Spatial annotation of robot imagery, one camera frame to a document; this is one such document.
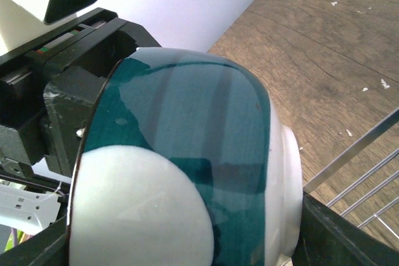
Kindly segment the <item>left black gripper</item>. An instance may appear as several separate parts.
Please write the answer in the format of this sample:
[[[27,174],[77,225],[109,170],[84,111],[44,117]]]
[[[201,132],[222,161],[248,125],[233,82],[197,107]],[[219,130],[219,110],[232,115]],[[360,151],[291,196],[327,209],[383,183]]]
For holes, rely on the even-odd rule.
[[[114,67],[158,42],[141,25],[97,8],[1,56],[1,169],[30,174],[44,160],[74,170],[78,131]]]

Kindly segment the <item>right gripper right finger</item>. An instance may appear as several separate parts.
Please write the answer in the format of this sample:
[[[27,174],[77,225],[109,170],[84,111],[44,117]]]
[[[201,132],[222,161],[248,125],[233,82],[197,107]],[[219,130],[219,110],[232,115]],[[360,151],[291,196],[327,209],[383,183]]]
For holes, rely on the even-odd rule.
[[[292,264],[398,265],[398,251],[304,192],[300,234]]]

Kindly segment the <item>white upturned bowl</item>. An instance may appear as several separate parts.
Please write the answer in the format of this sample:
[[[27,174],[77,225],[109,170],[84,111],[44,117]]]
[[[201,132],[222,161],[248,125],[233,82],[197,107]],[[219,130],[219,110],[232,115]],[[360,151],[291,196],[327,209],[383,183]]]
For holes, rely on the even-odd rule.
[[[141,47],[112,71],[69,203],[70,265],[276,265],[299,240],[296,138],[259,79]]]

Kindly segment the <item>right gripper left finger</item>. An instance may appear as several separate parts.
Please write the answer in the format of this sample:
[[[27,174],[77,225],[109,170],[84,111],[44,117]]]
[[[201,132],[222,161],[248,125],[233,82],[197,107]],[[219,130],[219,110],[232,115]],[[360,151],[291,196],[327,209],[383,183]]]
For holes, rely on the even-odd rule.
[[[68,265],[67,216],[1,254],[1,266]]]

